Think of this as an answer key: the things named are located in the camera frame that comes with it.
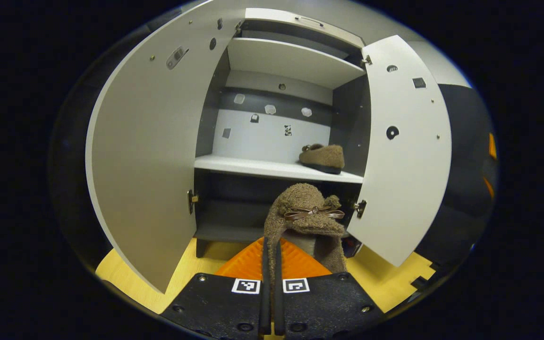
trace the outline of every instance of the wooden floor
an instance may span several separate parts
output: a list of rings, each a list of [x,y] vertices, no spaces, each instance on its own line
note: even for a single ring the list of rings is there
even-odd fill
[[[195,256],[196,239],[193,238],[179,261],[177,269],[164,294],[158,293],[140,279],[121,259],[116,250],[111,250],[98,265],[95,273],[151,311],[160,314],[196,273],[214,273],[227,260],[248,245],[240,243],[211,242],[205,256]],[[407,299],[417,290],[410,285],[419,276],[429,279],[434,270],[431,261],[412,253],[400,267],[394,267],[379,255],[364,247],[347,262],[350,272],[378,307],[387,312]],[[265,336],[266,340],[281,339],[281,336]]]

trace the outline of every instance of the white shelf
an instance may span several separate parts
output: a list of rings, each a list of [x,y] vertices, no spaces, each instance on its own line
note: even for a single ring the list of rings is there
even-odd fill
[[[195,168],[233,172],[257,176],[280,177],[285,179],[335,181],[343,183],[362,183],[362,177],[342,171],[339,175],[326,174],[307,168],[301,164],[275,163],[273,161],[253,161],[205,155],[195,159]]]
[[[345,41],[358,49],[365,46],[362,39],[355,34],[347,32],[331,24],[327,24],[326,22],[323,26],[320,26],[320,22],[318,20],[302,17],[301,15],[296,15],[295,13],[291,13],[289,11],[271,8],[248,8],[245,10],[245,19],[274,21],[293,26],[300,26]]]
[[[235,37],[228,45],[230,69],[303,80],[331,90],[365,75],[355,65],[292,43]]]

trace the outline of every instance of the door hinge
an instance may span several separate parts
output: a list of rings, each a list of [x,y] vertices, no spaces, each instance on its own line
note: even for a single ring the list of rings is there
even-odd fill
[[[242,25],[242,20],[238,22],[238,24],[236,24],[235,26],[235,30],[236,30],[236,34],[240,34],[240,26]]]
[[[198,195],[196,195],[196,193],[193,195],[192,190],[188,190],[188,211],[190,212],[190,215],[192,215],[192,211],[194,211],[196,202],[198,202]]]
[[[373,65],[373,62],[371,61],[371,56],[367,55],[366,58],[360,61],[360,67],[364,67],[365,63],[369,65]]]
[[[356,210],[356,217],[361,218],[362,214],[365,213],[366,201],[361,200],[360,203],[354,204],[354,210]]]

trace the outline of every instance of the open cabinet door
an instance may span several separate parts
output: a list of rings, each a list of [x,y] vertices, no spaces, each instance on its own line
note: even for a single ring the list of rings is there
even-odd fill
[[[362,49],[371,89],[371,144],[348,232],[399,266],[442,202],[451,168],[451,125],[440,88],[399,36]]]
[[[168,22],[119,63],[93,108],[86,142],[93,208],[121,258],[160,292],[196,230],[187,192],[201,111],[245,8],[210,0]]]

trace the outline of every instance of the cabinet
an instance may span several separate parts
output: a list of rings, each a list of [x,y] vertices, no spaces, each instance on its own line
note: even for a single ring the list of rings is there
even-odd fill
[[[106,236],[164,292],[191,237],[256,239],[274,198],[304,181],[339,196],[347,232],[399,265],[440,206],[450,137],[438,86],[400,37],[364,46],[313,18],[212,0],[112,73],[93,108],[86,174]],[[296,164],[314,143],[343,146],[341,175]]]

